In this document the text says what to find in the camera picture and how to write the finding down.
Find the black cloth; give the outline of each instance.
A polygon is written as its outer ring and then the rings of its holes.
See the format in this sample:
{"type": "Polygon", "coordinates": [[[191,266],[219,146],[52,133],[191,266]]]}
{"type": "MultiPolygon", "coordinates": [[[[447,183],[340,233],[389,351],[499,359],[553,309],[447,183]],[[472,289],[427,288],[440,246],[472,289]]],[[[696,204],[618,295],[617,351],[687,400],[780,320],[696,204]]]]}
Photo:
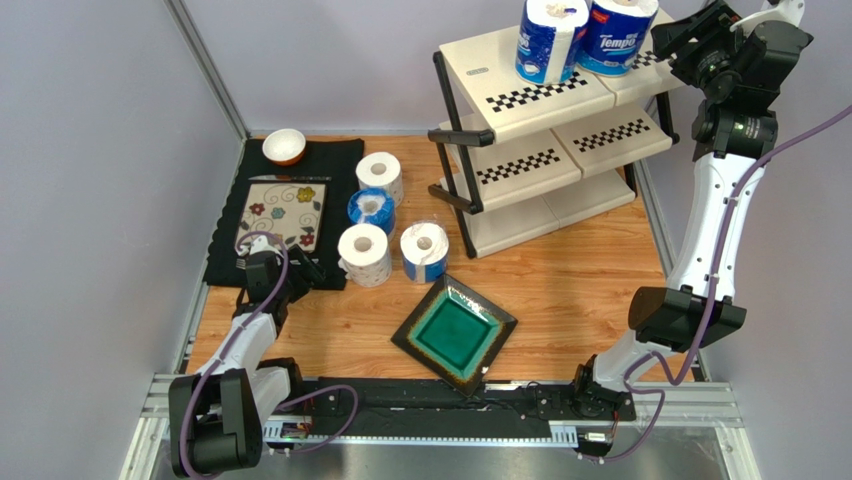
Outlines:
{"type": "Polygon", "coordinates": [[[343,290],[346,272],[337,266],[337,242],[340,235],[350,226],[346,213],[349,198],[358,191],[355,166],[364,156],[364,141],[308,142],[305,156],[291,167],[279,167],[263,156],[263,140],[248,140],[237,178],[222,209],[222,217],[216,224],[213,241],[207,252],[207,271],[204,281],[209,285],[245,286],[245,270],[237,268],[237,228],[243,207],[248,198],[250,178],[258,175],[324,176],[331,177],[327,183],[325,206],[320,222],[317,248],[309,256],[318,258],[326,270],[326,281],[319,290],[343,290]]]}

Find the shelf tier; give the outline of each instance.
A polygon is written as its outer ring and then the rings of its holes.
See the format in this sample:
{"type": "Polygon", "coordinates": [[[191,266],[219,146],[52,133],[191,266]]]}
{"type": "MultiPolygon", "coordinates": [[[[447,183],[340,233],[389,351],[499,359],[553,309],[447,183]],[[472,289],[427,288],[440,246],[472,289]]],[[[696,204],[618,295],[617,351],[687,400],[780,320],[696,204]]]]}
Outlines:
{"type": "MultiPolygon", "coordinates": [[[[467,193],[460,174],[459,192],[467,193]]],[[[446,179],[441,185],[447,188],[446,179]]],[[[630,203],[635,194],[616,171],[587,178],[573,185],[532,197],[492,212],[464,214],[477,258],[580,222],[630,203]]]]}
{"type": "MultiPolygon", "coordinates": [[[[462,118],[465,129],[479,130],[484,125],[476,114],[462,118]]],[[[440,128],[449,128],[449,122],[440,128]]],[[[470,148],[468,153],[483,210],[488,212],[660,153],[671,144],[645,111],[630,104],[553,130],[470,148]]],[[[448,149],[461,171],[458,149],[454,145],[448,149]]],[[[469,199],[466,189],[463,196],[469,199]]]]}
{"type": "MultiPolygon", "coordinates": [[[[661,10],[657,22],[664,20],[671,21],[671,17],[661,10]]],[[[649,42],[650,39],[643,48],[650,48],[649,42]]],[[[515,72],[517,43],[515,26],[440,47],[450,77],[494,132],[495,143],[547,130],[681,85],[668,73],[668,64],[648,61],[645,57],[637,62],[639,68],[623,77],[599,77],[578,67],[565,83],[533,85],[521,80],[515,72]]]]}
{"type": "MultiPolygon", "coordinates": [[[[669,14],[660,10],[654,18],[652,28],[661,23],[673,21],[669,14]]],[[[672,75],[668,62],[658,60],[654,56],[654,41],[651,39],[650,32],[639,48],[639,55],[636,56],[630,73],[621,77],[599,75],[598,79],[615,94],[616,106],[633,103],[642,98],[684,86],[683,82],[672,75]]]]}

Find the toilet paper package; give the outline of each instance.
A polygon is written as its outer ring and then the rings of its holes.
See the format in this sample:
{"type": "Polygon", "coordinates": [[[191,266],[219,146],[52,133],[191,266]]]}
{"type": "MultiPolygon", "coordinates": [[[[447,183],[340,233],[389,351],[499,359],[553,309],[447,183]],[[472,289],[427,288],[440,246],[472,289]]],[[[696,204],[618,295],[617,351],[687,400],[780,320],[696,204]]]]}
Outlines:
{"type": "Polygon", "coordinates": [[[585,0],[527,0],[515,60],[518,75],[536,85],[568,80],[588,21],[585,0]]]}
{"type": "Polygon", "coordinates": [[[337,253],[346,278],[358,285],[375,287],[390,278],[388,236],[375,225],[360,223],[347,228],[337,243],[337,253]]]}
{"type": "Polygon", "coordinates": [[[432,222],[419,222],[399,237],[405,274],[417,283],[431,283],[447,271],[450,241],[447,232],[432,222]]]}
{"type": "Polygon", "coordinates": [[[402,190],[402,167],[399,160],[388,152],[367,155],[355,167],[355,175],[361,188],[381,188],[393,198],[399,207],[405,193],[402,190]]]}
{"type": "Polygon", "coordinates": [[[381,228],[393,240],[396,233],[396,211],[390,194],[381,188],[367,188],[355,192],[349,199],[346,211],[353,223],[369,223],[381,228]]]}
{"type": "Polygon", "coordinates": [[[659,8],[658,0],[595,0],[577,63],[599,75],[627,74],[659,8]]]}

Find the knife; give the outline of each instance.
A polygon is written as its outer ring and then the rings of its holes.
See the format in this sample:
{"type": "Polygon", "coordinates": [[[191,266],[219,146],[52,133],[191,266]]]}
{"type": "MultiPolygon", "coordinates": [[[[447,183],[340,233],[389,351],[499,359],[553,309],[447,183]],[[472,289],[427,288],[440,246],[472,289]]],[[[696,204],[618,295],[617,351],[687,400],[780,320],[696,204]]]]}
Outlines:
{"type": "Polygon", "coordinates": [[[259,175],[249,178],[249,181],[276,181],[276,182],[330,182],[331,177],[300,177],[292,175],[259,175]]]}

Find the wooden surface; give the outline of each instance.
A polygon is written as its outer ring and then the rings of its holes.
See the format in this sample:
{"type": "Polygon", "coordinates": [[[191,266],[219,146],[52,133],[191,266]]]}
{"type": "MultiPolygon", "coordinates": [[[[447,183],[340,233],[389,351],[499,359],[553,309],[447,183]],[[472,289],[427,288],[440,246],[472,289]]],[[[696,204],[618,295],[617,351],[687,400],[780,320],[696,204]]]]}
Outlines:
{"type": "MultiPolygon", "coordinates": [[[[664,284],[641,199],[470,260],[450,208],[426,191],[443,176],[435,145],[425,136],[365,140],[365,154],[388,151],[402,163],[405,200],[397,210],[397,231],[418,220],[443,224],[450,238],[448,273],[518,319],[486,379],[572,379],[578,364],[608,349],[627,330],[634,291],[664,284]]],[[[391,252],[393,274],[385,284],[364,288],[349,282],[342,292],[312,291],[290,305],[281,335],[265,358],[294,357],[304,376],[437,378],[390,342],[429,289],[405,276],[398,240],[391,252]]],[[[211,288],[188,371],[218,348],[237,293],[211,288]]],[[[680,368],[682,360],[670,362],[680,368]]],[[[664,377],[657,366],[643,379],[664,377]]]]}

